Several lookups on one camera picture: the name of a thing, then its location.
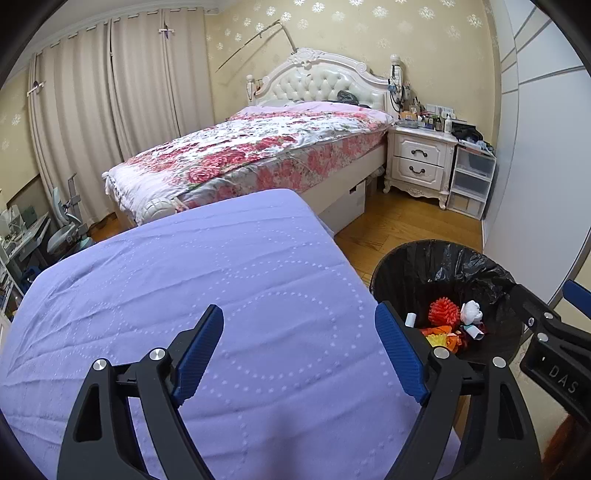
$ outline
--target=bottle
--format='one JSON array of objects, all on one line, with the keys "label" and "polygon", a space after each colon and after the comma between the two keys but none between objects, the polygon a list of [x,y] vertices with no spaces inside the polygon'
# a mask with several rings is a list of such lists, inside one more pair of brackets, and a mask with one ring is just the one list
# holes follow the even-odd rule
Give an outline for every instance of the bottle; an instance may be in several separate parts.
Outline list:
[{"label": "bottle", "polygon": [[449,117],[449,113],[447,114],[447,118],[445,119],[445,127],[443,131],[447,134],[452,133],[452,119]]}]

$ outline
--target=fishing rod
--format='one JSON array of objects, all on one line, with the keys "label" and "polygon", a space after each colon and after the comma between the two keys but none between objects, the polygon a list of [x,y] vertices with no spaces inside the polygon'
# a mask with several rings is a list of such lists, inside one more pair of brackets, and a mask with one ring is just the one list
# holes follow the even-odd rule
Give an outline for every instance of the fishing rod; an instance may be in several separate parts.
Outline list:
[{"label": "fishing rod", "polygon": [[297,52],[297,47],[294,44],[293,39],[291,38],[290,33],[287,31],[287,29],[283,26],[283,24],[281,23],[281,20],[275,20],[271,25],[263,28],[259,33],[257,33],[254,37],[252,37],[250,40],[248,40],[242,47],[240,47],[238,50],[236,50],[232,55],[230,55],[230,57],[224,62],[222,63],[219,68],[216,70],[216,73],[219,72],[219,70],[226,64],[228,63],[230,60],[232,60],[232,58],[236,55],[236,53],[238,53],[239,51],[241,51],[244,47],[246,47],[251,41],[253,41],[255,38],[260,37],[262,39],[262,33],[266,32],[267,30],[269,30],[270,28],[274,27],[275,25],[279,25],[281,27],[281,29],[285,32],[285,35],[287,36],[287,40],[289,41],[290,45],[291,45],[291,49],[293,50],[293,53]]}]

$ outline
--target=red spiky ball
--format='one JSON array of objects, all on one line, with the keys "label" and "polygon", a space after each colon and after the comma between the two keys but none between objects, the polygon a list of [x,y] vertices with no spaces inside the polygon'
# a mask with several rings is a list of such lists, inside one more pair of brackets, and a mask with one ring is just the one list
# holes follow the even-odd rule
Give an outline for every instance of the red spiky ball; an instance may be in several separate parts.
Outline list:
[{"label": "red spiky ball", "polygon": [[441,297],[431,304],[428,318],[432,325],[449,325],[454,329],[460,322],[460,309],[447,297]]}]

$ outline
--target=curtain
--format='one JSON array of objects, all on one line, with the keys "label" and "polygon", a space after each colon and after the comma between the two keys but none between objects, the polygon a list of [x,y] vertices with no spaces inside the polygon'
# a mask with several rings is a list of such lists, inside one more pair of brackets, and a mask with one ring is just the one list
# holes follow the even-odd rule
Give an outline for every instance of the curtain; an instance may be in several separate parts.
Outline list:
[{"label": "curtain", "polygon": [[117,138],[127,159],[180,136],[165,48],[163,12],[114,19],[111,102]]},{"label": "curtain", "polygon": [[77,173],[82,220],[102,220],[113,211],[101,174],[123,160],[109,101],[108,26],[81,30],[35,55],[30,84],[45,82],[29,97],[31,135],[44,188],[51,201]]},{"label": "curtain", "polygon": [[213,125],[212,90],[203,8],[165,9],[164,25],[174,30],[164,42],[178,129],[181,135]]}]

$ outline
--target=wallpaper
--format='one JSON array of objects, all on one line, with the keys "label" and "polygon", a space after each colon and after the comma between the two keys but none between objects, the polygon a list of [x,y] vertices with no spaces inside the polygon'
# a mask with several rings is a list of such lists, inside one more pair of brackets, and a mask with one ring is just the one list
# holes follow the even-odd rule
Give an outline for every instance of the wallpaper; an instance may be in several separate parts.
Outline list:
[{"label": "wallpaper", "polygon": [[455,109],[491,140],[495,71],[484,0],[242,0],[206,17],[216,121],[246,105],[246,75],[260,79],[289,56],[281,31],[262,34],[219,72],[246,40],[281,18],[296,47],[318,48],[364,61],[387,76],[389,57],[401,56],[413,96]]},{"label": "wallpaper", "polygon": [[39,174],[27,108],[28,70],[0,90],[0,188],[9,201]]}]

